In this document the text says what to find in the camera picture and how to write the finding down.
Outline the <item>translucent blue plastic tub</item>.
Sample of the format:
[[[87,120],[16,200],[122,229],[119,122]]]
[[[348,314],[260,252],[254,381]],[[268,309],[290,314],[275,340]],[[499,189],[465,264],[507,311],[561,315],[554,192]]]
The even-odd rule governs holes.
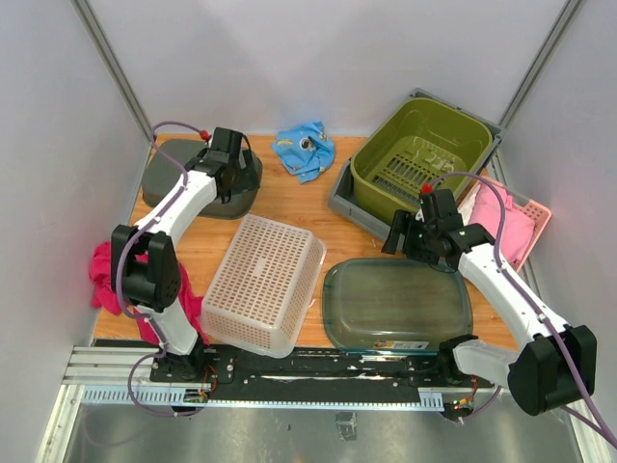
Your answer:
[[[463,277],[445,264],[410,259],[348,259],[324,278],[322,318],[346,352],[435,352],[473,332]]]

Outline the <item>white perforated plastic basket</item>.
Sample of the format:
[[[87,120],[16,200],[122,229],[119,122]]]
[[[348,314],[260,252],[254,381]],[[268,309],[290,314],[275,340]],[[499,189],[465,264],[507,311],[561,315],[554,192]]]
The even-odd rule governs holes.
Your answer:
[[[311,231],[244,216],[202,299],[202,330],[257,355],[288,356],[326,254],[325,243]]]

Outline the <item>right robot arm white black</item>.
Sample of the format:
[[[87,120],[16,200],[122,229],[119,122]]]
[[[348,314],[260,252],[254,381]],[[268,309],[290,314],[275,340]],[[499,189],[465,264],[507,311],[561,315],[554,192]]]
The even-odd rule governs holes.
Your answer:
[[[508,327],[514,350],[490,345],[476,335],[442,342],[437,374],[449,386],[470,376],[508,390],[519,407],[537,416],[595,391],[597,339],[548,307],[512,269],[496,239],[480,224],[466,225],[448,189],[419,196],[422,217],[395,211],[385,254],[429,265],[446,264],[484,295]]]

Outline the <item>dark grey plastic tray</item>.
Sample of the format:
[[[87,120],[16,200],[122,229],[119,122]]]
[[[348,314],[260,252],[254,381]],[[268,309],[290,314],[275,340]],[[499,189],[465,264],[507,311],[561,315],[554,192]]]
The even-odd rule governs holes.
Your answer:
[[[162,145],[162,149],[173,159],[186,164],[204,148],[203,143],[196,140],[172,139]],[[156,207],[162,199],[174,188],[180,171],[160,152],[154,154],[148,163],[142,178],[142,195],[144,202],[150,207]],[[244,216],[252,207],[257,191],[245,191],[236,194],[229,203],[223,204],[220,199],[205,206],[199,213],[200,217],[233,220]]]

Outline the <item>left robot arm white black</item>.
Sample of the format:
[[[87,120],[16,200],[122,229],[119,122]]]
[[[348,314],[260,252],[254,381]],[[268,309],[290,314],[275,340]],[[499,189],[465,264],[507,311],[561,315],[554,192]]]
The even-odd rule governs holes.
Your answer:
[[[201,335],[179,301],[181,273],[175,245],[212,203],[255,191],[260,184],[252,147],[240,131],[216,127],[197,132],[204,147],[182,164],[157,143],[151,147],[179,170],[169,193],[133,226],[118,225],[111,235],[111,277],[119,306],[126,316],[144,321],[154,332],[163,356],[172,354],[173,370],[183,380],[200,379],[206,358],[195,350]]]

